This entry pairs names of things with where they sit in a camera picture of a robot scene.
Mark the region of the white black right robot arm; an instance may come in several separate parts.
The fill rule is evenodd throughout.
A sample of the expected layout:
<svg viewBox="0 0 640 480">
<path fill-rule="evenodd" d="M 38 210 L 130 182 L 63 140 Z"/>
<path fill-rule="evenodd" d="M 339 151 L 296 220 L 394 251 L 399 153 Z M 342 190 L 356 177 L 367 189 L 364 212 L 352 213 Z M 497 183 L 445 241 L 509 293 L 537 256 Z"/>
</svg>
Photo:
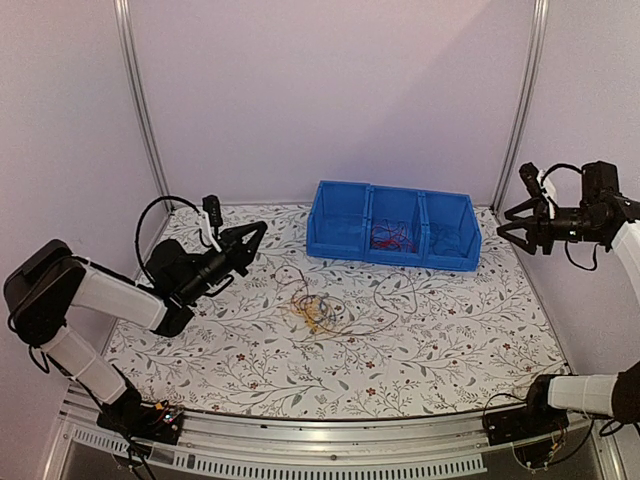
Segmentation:
<svg viewBox="0 0 640 480">
<path fill-rule="evenodd" d="M 581 199 L 576 207 L 562 207 L 550 180 L 558 170 L 580 177 Z M 571 244 L 589 243 L 621 261 L 635 292 L 639 291 L 639 202 L 623 195 L 618 169 L 605 161 L 580 167 L 557 163 L 546 170 L 533 163 L 519 168 L 529 198 L 505 211 L 507 222 L 497 234 L 524 252 L 552 253 L 561 242 L 569 263 L 583 271 L 598 267 L 576 263 Z M 537 436 L 555 420 L 557 412 L 574 411 L 607 418 L 621 425 L 639 422 L 639 365 L 614 374 L 542 374 L 528 389 L 526 407 L 517 415 L 517 427 L 527 436 Z"/>
</svg>

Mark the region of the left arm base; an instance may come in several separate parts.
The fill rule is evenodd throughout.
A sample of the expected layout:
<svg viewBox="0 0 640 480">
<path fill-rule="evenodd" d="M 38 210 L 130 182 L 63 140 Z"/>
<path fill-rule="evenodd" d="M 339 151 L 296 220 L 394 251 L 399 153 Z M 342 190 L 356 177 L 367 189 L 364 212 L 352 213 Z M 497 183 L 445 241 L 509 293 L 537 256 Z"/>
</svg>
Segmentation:
<svg viewBox="0 0 640 480">
<path fill-rule="evenodd" d="M 182 433 L 184 408 L 167 401 L 155 404 L 137 400 L 104 404 L 97 425 L 127 438 L 176 445 Z"/>
</svg>

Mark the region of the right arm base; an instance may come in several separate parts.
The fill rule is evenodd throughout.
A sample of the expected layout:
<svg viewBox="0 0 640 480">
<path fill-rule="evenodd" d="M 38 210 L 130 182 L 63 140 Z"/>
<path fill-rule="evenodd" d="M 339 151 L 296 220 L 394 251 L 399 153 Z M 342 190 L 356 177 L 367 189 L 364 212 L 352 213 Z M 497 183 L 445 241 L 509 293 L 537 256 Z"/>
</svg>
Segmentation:
<svg viewBox="0 0 640 480">
<path fill-rule="evenodd" d="M 529 471 L 547 469 L 565 445 L 569 419 L 566 410 L 548 404 L 551 380 L 555 375 L 540 375 L 529 387 L 523 406 L 489 412 L 490 403 L 499 397 L 517 400 L 513 394 L 498 393 L 489 398 L 482 412 L 482 426 L 491 446 L 530 440 L 547 435 L 538 445 L 515 447 L 516 461 Z"/>
</svg>

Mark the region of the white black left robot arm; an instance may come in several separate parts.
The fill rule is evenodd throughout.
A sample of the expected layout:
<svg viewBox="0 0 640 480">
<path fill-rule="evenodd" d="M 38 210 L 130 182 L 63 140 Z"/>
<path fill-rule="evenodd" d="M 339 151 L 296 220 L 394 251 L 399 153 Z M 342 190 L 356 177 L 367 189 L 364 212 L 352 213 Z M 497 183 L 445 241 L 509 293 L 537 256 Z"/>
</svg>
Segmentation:
<svg viewBox="0 0 640 480">
<path fill-rule="evenodd" d="M 126 433 L 141 433 L 149 415 L 139 405 L 140 393 L 69 326 L 68 311 L 89 309 L 173 338 L 191 321 L 200 298 L 247 275 L 266 231 L 263 221 L 227 228 L 203 253 L 188 253 L 174 239 L 162 241 L 145 265 L 149 286 L 77 256 L 54 239 L 4 282 L 10 328 L 109 406 L 111 419 Z"/>
</svg>

